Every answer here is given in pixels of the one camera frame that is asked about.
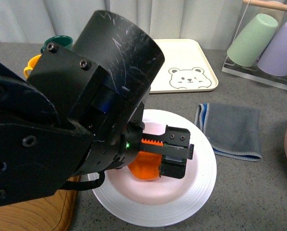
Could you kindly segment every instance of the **gray cloth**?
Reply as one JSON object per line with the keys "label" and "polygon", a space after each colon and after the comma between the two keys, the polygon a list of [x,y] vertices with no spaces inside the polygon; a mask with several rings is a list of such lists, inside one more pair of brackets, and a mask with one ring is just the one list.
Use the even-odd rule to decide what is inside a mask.
{"label": "gray cloth", "polygon": [[206,135],[215,154],[247,161],[261,159],[259,109],[205,103],[197,107],[195,125]]}

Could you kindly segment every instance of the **black cylindrical housing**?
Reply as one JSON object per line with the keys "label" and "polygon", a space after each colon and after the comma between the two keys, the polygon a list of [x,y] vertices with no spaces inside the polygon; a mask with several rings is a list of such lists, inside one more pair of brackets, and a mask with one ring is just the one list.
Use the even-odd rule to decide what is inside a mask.
{"label": "black cylindrical housing", "polygon": [[109,72],[103,84],[138,106],[163,65],[157,44],[139,27],[111,12],[96,11],[73,52]]}

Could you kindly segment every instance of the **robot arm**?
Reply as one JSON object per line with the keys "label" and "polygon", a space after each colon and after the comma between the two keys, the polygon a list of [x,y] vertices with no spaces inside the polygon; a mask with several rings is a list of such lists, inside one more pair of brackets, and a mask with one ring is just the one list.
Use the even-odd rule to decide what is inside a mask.
{"label": "robot arm", "polygon": [[[27,81],[0,64],[0,206],[96,188],[139,151],[162,154],[160,175],[182,178],[190,132],[143,134],[144,99],[164,61],[136,25],[97,11],[72,51],[49,43]],[[100,178],[67,181],[92,172]]]}

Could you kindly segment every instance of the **dark green mug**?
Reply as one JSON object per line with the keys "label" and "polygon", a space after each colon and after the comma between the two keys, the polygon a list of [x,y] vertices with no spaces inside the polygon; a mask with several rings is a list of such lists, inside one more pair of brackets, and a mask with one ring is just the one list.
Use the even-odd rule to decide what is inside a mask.
{"label": "dark green mug", "polygon": [[73,39],[70,36],[58,35],[58,36],[51,37],[44,42],[44,46],[42,46],[41,48],[41,53],[43,53],[44,50],[46,50],[46,46],[49,42],[58,43],[59,45],[64,46],[65,48],[69,50],[71,50],[73,47]]}

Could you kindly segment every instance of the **orange object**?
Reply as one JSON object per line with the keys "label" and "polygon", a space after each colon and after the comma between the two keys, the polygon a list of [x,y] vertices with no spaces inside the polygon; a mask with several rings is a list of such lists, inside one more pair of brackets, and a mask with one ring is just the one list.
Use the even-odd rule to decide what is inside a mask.
{"label": "orange object", "polygon": [[[142,140],[142,143],[163,146],[161,142]],[[159,177],[158,167],[161,165],[162,155],[139,152],[136,159],[128,165],[130,172],[140,180],[154,180]]]}

